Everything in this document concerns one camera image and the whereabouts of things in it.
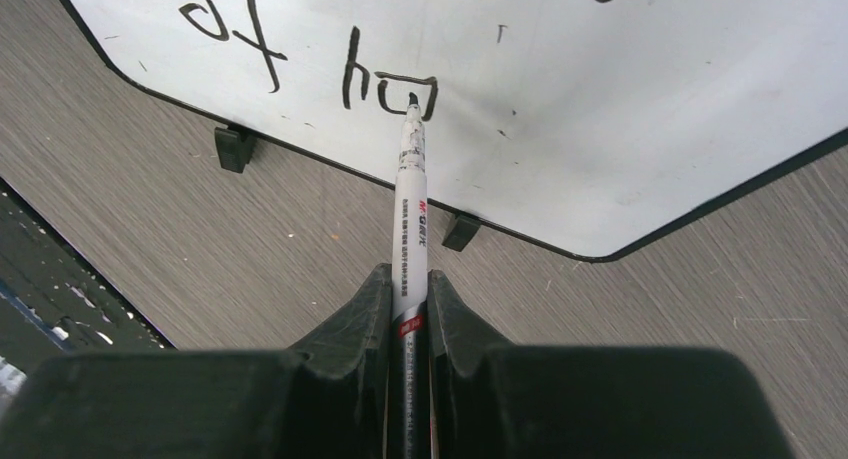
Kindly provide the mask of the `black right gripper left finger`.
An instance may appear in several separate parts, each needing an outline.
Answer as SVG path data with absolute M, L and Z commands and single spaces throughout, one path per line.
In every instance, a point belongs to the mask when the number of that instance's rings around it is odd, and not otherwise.
M 89 353 L 43 363 L 1 421 L 5 458 L 375 458 L 391 268 L 280 350 Z

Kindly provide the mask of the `small black-framed whiteboard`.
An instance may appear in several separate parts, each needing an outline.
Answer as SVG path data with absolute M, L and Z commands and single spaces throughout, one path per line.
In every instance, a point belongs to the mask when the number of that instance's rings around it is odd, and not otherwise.
M 847 0 L 60 0 L 158 99 L 614 260 L 847 142 Z

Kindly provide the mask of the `white whiteboard marker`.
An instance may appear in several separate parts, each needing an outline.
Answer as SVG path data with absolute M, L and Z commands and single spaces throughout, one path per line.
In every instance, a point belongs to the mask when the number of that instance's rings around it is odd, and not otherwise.
M 409 95 L 395 181 L 386 456 L 431 456 L 425 130 Z

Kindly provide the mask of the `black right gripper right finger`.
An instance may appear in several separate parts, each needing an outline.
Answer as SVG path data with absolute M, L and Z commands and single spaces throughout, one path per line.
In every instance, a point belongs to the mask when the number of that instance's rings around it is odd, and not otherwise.
M 430 273 L 442 458 L 789 458 L 735 355 L 678 346 L 520 345 Z

